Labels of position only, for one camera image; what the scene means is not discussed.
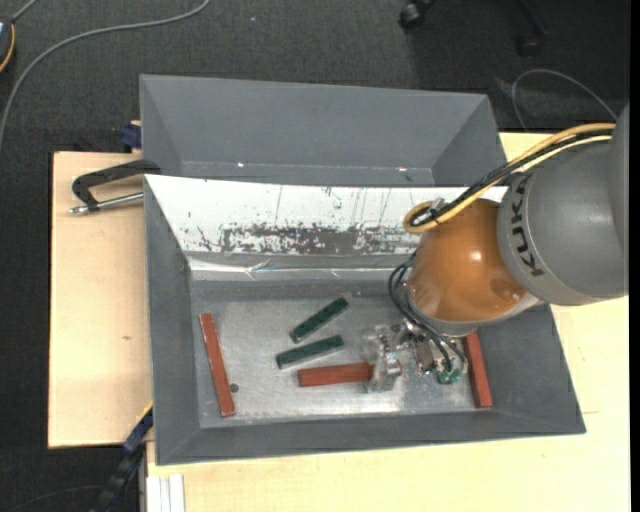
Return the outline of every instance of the gray box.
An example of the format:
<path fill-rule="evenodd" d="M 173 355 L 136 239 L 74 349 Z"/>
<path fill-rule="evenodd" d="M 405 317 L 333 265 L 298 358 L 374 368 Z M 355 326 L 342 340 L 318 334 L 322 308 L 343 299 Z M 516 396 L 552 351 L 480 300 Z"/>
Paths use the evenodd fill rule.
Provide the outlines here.
<path fill-rule="evenodd" d="M 148 76 L 141 88 L 145 158 L 165 174 L 416 187 L 469 184 L 504 162 L 480 95 Z M 328 407 L 322 390 L 310 395 L 296 388 L 294 370 L 278 373 L 268 356 L 293 346 L 288 331 L 304 311 L 348 294 L 349 311 L 317 334 L 345 334 L 345 350 L 327 364 L 354 361 L 360 330 L 397 318 L 384 272 L 313 286 L 305 279 L 226 280 L 215 266 L 196 272 L 171 215 L 146 182 L 159 464 L 584 432 L 548 307 L 479 331 L 491 410 L 474 409 L 468 382 L 420 381 L 408 360 L 398 393 L 367 395 L 360 384 L 345 384 L 332 391 L 341 398 Z M 197 321 L 205 311 L 214 313 L 230 379 L 240 388 L 233 418 L 217 415 Z M 248 370 L 238 373 L 243 361 Z M 269 386 L 280 378 L 286 396 L 265 401 L 262 388 L 273 395 Z"/>

